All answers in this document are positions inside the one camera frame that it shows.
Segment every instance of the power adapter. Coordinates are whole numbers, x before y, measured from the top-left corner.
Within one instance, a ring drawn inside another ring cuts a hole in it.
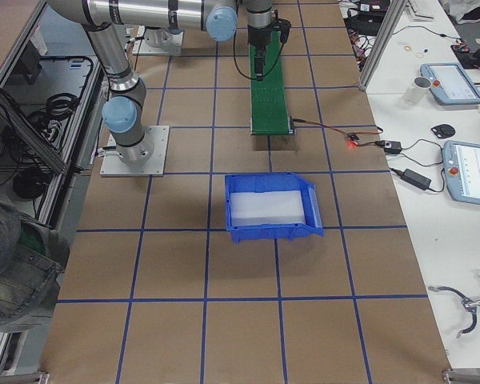
[[[406,169],[404,171],[396,170],[395,168],[390,168],[393,172],[396,173],[397,176],[400,177],[401,180],[404,182],[408,182],[409,184],[416,186],[420,190],[428,190],[430,183],[432,180],[426,178],[425,176],[421,176],[417,174],[413,170]]]
[[[388,140],[378,140],[375,145],[384,149],[387,154],[400,154],[402,152],[402,144],[400,142],[391,142]]]

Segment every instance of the tablet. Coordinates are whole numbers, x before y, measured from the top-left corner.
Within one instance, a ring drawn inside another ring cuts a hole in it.
[[[430,88],[439,104],[480,104],[480,91],[458,62],[423,64],[421,72],[432,82],[439,80],[439,86]]]
[[[442,156],[452,199],[480,204],[480,145],[449,140]]]

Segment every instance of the white table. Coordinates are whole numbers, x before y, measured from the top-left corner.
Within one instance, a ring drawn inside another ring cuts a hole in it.
[[[407,12],[396,30],[404,26],[426,26],[431,30],[458,36],[438,2],[430,2],[435,12],[433,22],[415,22]],[[452,138],[480,143],[480,106],[441,107],[430,93],[416,106],[408,106],[402,94],[418,75],[423,63],[456,62],[450,49],[454,39],[441,38],[429,31],[409,28],[394,35],[371,79],[367,93],[382,138],[410,146],[420,138],[442,144],[430,132],[432,126],[447,123],[457,131]],[[480,82],[480,73],[470,73]],[[406,152],[423,163],[440,159],[436,146],[421,142]],[[402,157],[388,156],[391,167],[410,168],[432,179],[431,187],[440,189],[441,166],[423,168]],[[410,236],[427,286],[452,286],[467,296],[480,296],[480,206],[454,202],[447,191],[441,194],[421,190],[394,177]],[[474,332],[456,339],[457,332],[470,324],[471,316],[461,307],[458,296],[429,292],[434,315],[450,364],[455,369],[480,368],[480,308]]]

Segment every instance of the blue joint cap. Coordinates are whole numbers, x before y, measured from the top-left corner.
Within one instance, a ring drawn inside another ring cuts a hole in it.
[[[105,103],[102,117],[109,130],[115,134],[124,134],[137,121],[137,109],[128,98],[117,96]]]
[[[215,8],[206,19],[206,31],[217,42],[232,38],[236,29],[237,14],[228,6]]]

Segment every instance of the white bin bottom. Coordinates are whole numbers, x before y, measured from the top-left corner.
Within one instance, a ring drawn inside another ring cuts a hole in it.
[[[306,224],[300,190],[237,192],[231,196],[231,224]]]

